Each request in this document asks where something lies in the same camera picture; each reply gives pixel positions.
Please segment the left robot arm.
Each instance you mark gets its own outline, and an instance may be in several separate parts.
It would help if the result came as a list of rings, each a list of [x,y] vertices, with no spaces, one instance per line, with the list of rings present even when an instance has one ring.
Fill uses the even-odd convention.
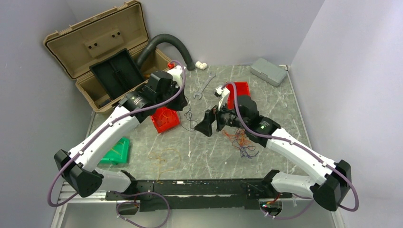
[[[137,187],[126,171],[107,171],[97,166],[101,159],[129,131],[135,129],[157,108],[180,111],[187,102],[184,97],[185,73],[174,68],[152,73],[147,82],[127,93],[112,114],[82,143],[68,152],[58,151],[54,158],[61,175],[78,195],[85,198],[98,190],[117,191],[129,200]]]

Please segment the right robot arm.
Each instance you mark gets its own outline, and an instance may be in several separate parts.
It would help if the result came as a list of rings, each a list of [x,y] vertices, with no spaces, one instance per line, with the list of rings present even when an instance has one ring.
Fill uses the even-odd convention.
[[[338,208],[351,212],[358,210],[359,199],[352,185],[348,162],[336,162],[303,145],[277,122],[260,115],[250,96],[238,96],[234,103],[232,110],[217,105],[206,110],[195,130],[210,137],[213,122],[216,122],[218,132],[225,126],[244,129],[251,141],[282,154],[306,173],[301,176],[271,170],[262,181],[264,195],[274,197],[277,193],[293,193],[312,198],[329,211]]]

